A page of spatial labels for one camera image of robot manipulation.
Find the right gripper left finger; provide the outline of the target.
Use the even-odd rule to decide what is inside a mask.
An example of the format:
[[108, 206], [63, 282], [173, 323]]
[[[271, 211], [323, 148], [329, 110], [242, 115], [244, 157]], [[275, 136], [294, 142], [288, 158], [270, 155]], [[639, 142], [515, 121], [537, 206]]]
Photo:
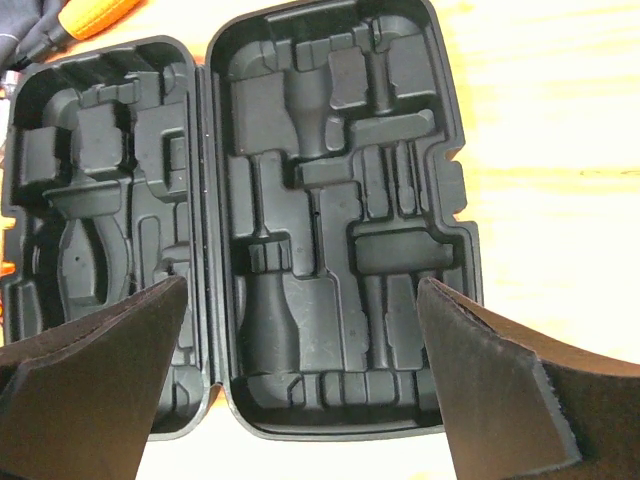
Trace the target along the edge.
[[172, 276], [2, 347], [2, 478], [135, 478], [187, 300]]

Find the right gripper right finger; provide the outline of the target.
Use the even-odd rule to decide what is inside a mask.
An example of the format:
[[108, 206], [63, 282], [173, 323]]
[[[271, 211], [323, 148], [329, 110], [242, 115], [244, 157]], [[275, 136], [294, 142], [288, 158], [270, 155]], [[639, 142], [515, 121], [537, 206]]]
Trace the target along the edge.
[[434, 279], [418, 315], [460, 479], [635, 479], [639, 367], [553, 339]]

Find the black plastic tool case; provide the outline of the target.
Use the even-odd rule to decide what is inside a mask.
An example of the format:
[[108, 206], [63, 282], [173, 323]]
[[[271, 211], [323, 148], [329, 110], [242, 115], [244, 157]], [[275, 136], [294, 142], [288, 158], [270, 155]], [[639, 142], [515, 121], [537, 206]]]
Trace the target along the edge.
[[5, 339], [178, 275], [154, 438], [215, 387], [267, 439], [438, 433], [416, 297], [431, 277], [483, 298], [463, 144], [428, 1], [273, 6], [202, 63], [156, 36], [32, 66], [4, 159]]

